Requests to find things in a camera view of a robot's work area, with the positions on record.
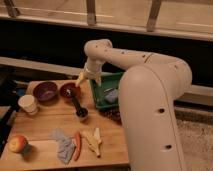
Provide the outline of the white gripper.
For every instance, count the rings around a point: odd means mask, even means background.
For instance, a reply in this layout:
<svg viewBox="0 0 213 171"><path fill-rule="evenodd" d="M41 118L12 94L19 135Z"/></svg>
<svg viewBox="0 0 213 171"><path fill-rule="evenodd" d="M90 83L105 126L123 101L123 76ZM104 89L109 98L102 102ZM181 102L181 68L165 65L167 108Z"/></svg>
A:
<svg viewBox="0 0 213 171"><path fill-rule="evenodd" d="M75 86L79 87L80 84L86 80L86 78L95 80L97 85L101 86L101 73L103 65L103 61L88 58L84 66L84 73L81 72L79 74L77 80L75 81Z"/></svg>

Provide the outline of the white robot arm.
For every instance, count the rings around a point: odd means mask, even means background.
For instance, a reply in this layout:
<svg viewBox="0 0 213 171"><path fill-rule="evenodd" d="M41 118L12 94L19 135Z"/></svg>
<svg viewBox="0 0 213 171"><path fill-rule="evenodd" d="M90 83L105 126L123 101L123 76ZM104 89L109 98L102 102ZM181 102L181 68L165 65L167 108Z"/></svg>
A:
<svg viewBox="0 0 213 171"><path fill-rule="evenodd" d="M189 65L158 53L116 49L108 39L87 42L84 52L78 83L100 83L106 62L125 71L118 102L131 171L186 171L174 101L191 86Z"/></svg>

